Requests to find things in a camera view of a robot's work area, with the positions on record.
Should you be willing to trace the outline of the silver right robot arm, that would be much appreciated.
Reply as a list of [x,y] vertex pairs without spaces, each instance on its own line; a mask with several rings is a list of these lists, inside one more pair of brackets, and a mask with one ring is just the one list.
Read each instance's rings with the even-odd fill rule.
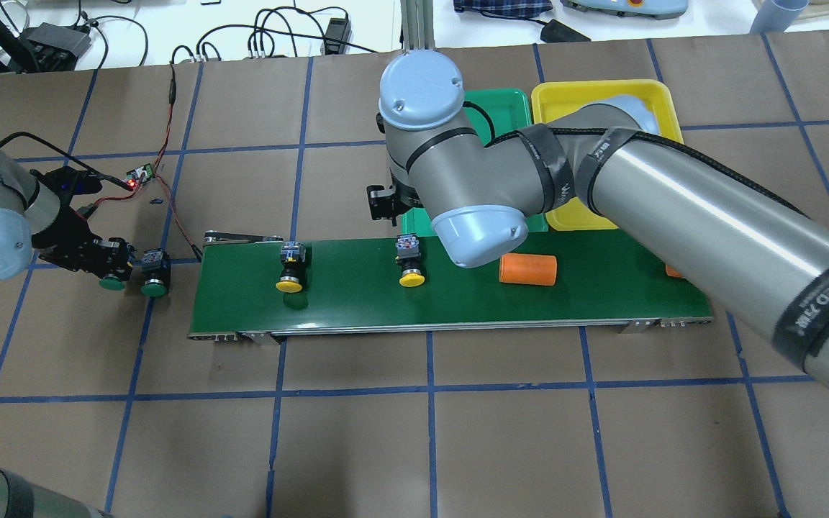
[[489,145],[463,108],[461,73],[435,50],[405,50],[382,73],[388,196],[427,211],[452,263],[500,258],[524,242],[529,216],[578,198],[829,388],[829,229],[659,137],[634,97],[595,101]]

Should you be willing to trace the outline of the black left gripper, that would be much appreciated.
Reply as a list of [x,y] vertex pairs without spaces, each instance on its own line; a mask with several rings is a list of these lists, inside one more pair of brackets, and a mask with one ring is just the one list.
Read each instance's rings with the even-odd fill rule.
[[102,181],[111,181],[128,190],[124,181],[76,168],[56,168],[49,173],[33,169],[30,174],[55,194],[58,201],[55,220],[32,236],[40,259],[66,270],[83,270],[99,280],[120,274],[122,282],[128,282],[134,272],[135,247],[122,238],[103,239],[96,235],[90,230],[88,219],[71,207],[74,196],[102,190]]

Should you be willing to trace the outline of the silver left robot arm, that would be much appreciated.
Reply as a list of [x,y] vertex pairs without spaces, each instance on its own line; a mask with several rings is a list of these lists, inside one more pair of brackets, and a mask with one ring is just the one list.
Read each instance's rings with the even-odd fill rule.
[[39,258],[57,268],[92,274],[105,288],[122,288],[134,270],[134,246],[92,232],[71,201],[98,193],[103,181],[126,191],[136,183],[101,173],[74,157],[68,166],[49,173],[29,170],[4,153],[7,144],[21,137],[22,132],[14,132],[0,141],[0,280],[13,278]]

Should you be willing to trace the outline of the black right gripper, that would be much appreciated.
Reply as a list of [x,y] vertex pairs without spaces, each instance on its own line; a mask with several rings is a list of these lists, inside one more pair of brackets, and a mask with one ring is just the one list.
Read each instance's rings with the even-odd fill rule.
[[389,220],[396,224],[398,217],[409,210],[424,209],[425,206],[412,186],[410,174],[391,173],[389,176],[392,180],[390,186],[371,184],[366,187],[366,203],[372,220]]

